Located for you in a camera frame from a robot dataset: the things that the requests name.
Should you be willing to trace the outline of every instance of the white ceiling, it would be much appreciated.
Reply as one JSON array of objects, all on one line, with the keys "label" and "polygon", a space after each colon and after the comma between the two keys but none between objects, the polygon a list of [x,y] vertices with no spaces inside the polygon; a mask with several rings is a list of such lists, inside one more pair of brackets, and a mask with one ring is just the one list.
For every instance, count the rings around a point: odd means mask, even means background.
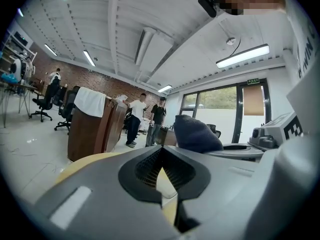
[{"label": "white ceiling", "polygon": [[[168,84],[178,88],[230,68],[218,69],[216,61],[237,52],[269,44],[270,54],[247,61],[252,63],[282,56],[292,49],[293,32],[284,14],[231,16],[219,13],[209,18],[198,0],[28,0],[21,8],[24,17],[16,20],[50,56],[47,43],[58,57],[145,89]],[[140,35],[151,27],[173,38],[175,45],[150,72],[139,73],[135,65]],[[226,44],[228,37],[236,43]],[[87,50],[96,67],[89,65]]]}]

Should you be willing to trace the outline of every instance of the black t-shirt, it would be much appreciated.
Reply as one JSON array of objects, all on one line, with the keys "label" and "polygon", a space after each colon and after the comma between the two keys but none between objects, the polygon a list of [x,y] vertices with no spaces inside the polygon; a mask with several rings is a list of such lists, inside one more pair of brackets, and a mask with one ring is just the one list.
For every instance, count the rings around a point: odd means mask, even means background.
[{"label": "black t-shirt", "polygon": [[157,104],[153,106],[151,113],[154,113],[153,120],[156,125],[162,124],[162,119],[166,116],[167,111],[163,107],[159,107]]}]

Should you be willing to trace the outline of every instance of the floor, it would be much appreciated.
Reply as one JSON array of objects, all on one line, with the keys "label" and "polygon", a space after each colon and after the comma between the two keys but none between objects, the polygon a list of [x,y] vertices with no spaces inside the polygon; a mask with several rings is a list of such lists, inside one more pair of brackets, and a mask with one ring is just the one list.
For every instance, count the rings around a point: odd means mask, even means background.
[{"label": "floor", "polygon": [[[38,107],[30,99],[30,111]],[[31,119],[25,106],[18,113],[19,97],[12,96],[7,109],[6,128],[3,127],[2,108],[0,108],[0,166],[12,193],[34,204],[51,186],[59,173],[72,162],[67,158],[68,130],[64,127],[54,131],[54,127],[63,118],[58,115],[58,107],[53,106],[44,118],[35,115]],[[132,148],[125,146],[125,131],[113,152],[125,153]],[[135,149],[144,148],[146,135],[142,133],[135,140]]]}]

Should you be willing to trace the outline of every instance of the exit sign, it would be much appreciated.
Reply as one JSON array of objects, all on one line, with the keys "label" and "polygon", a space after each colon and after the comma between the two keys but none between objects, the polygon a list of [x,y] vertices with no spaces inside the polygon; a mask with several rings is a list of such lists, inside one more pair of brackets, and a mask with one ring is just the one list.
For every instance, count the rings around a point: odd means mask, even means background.
[{"label": "exit sign", "polygon": [[249,79],[247,81],[248,85],[258,84],[260,83],[259,78]]}]

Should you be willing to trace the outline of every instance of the brick wall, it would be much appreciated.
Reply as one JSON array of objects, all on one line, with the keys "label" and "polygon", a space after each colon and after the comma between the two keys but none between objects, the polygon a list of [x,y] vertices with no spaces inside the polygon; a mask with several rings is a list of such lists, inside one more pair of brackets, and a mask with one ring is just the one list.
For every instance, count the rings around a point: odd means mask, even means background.
[{"label": "brick wall", "polygon": [[139,99],[141,93],[146,94],[145,103],[150,105],[144,116],[149,118],[151,116],[151,109],[159,100],[159,96],[151,92],[133,86],[129,83],[111,78],[98,72],[89,72],[88,69],[58,61],[50,58],[39,46],[32,44],[30,50],[37,52],[33,61],[35,66],[34,78],[45,81],[45,88],[50,79],[49,74],[60,68],[61,86],[67,84],[67,89],[71,90],[74,86],[86,87],[91,90],[106,94],[111,98],[116,98],[118,95],[124,94],[128,96],[127,101],[132,102]]}]

